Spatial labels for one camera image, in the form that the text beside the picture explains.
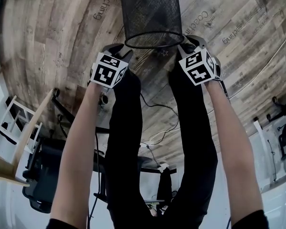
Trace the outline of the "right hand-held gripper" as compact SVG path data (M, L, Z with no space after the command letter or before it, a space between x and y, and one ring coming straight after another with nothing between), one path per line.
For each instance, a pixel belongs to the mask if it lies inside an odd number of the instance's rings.
M179 64L186 76L195 86L211 80L220 81L220 63L206 49L206 41L195 35L185 37L189 42L179 44L178 51L182 58Z

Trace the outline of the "black mesh waste bin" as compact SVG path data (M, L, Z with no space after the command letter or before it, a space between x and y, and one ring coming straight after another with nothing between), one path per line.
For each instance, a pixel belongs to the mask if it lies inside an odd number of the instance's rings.
M121 0L125 45L159 49L183 42L179 0Z

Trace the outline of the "person's right forearm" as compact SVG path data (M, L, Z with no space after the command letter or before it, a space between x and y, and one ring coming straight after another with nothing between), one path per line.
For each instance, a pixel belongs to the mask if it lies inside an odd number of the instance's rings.
M217 81L209 81L210 95L224 171L227 179L232 224L262 210L263 202L255 174L254 155L246 131Z

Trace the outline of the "person's black clothing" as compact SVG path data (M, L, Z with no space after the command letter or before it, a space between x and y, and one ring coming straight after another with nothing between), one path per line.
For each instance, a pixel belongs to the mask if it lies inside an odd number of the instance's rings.
M114 87L116 101L110 119L105 154L108 211L115 229L198 229L207 214L218 163L201 86L194 86L180 66L169 73L177 102L184 151L181 186L161 216L153 216L139 188L138 151L143 118L141 83L131 71ZM269 229L262 210L232 229Z

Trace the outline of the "person's left forearm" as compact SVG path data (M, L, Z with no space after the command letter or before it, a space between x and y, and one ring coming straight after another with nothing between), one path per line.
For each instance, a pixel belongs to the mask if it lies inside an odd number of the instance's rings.
M89 83L71 125L47 229L86 229L101 89L101 85Z

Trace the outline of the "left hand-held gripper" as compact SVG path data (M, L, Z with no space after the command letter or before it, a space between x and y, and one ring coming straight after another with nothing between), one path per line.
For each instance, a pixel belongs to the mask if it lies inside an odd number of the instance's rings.
M105 91L112 89L124 77L132 56L133 50L122 43L104 46L92 64L88 84L93 82L101 85Z

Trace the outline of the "black mesh office chair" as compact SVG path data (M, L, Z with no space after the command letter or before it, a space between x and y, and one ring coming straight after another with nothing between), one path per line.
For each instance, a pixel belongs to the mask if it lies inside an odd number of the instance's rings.
M58 124L65 138L67 134L63 129L63 125L70 127L75 117L57 100L60 90L55 88L52 93L52 103L59 109L57 116ZM54 194L56 191L59 167L65 140L53 139L54 130L50 130L50 138L39 137L38 143L33 149L33 153L29 155L26 170L22 176L29 183L29 187L23 187L22 194L29 199L30 206L41 213L49 214L51 211ZM95 150L93 161L93 171L105 173L104 171L104 152ZM106 202L105 195L105 178L101 176L100 193L94 193L96 198Z

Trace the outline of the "light wooden desk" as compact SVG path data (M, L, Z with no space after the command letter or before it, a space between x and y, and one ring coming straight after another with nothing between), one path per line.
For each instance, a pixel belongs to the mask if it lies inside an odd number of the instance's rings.
M18 144L12 145L4 137L0 137L0 180L8 181L14 184L28 187L29 184L17 177L17 170L21 157L24 153L33 153L33 149L37 144L37 139L42 127L39 121L41 114L46 109L52 98L53 89L46 95L35 115L26 127L24 134ZM2 101L0 104L0 119L2 118L8 104Z

